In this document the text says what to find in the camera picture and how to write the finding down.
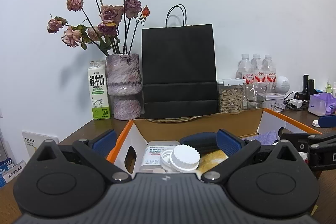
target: open box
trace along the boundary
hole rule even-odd
[[[268,108],[174,120],[136,119],[127,123],[107,160],[134,177],[141,167],[146,145],[150,141],[179,141],[195,133],[217,132],[221,128],[242,138],[278,131],[281,127],[294,133],[320,134],[315,129]]]

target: pink marbled vase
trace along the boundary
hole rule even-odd
[[[113,115],[118,120],[139,118],[137,98],[142,90],[139,54],[113,54],[106,57],[108,94],[114,97]]]

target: purple tissue pack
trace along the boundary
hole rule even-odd
[[[336,110],[336,98],[329,93],[311,95],[308,111],[317,116],[332,115]]]

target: bag handle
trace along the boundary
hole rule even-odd
[[[182,14],[183,14],[183,23],[182,23],[182,26],[184,26],[184,19],[185,19],[185,25],[187,25],[187,10],[185,9],[185,6],[183,4],[177,4],[176,6],[171,7],[170,10],[169,10],[169,12],[167,13],[166,27],[167,27],[168,17],[170,15],[170,13],[172,12],[172,10],[175,9],[176,7],[180,8],[181,11],[182,11]]]

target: red and white label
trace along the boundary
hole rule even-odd
[[[254,79],[254,73],[242,72],[241,78],[244,79],[247,84],[252,84]]]
[[[272,83],[272,82],[275,82],[275,80],[276,80],[275,72],[267,72],[266,73],[265,82]]]
[[[265,81],[265,72],[264,71],[258,71],[254,74],[254,82],[255,83],[261,83]]]

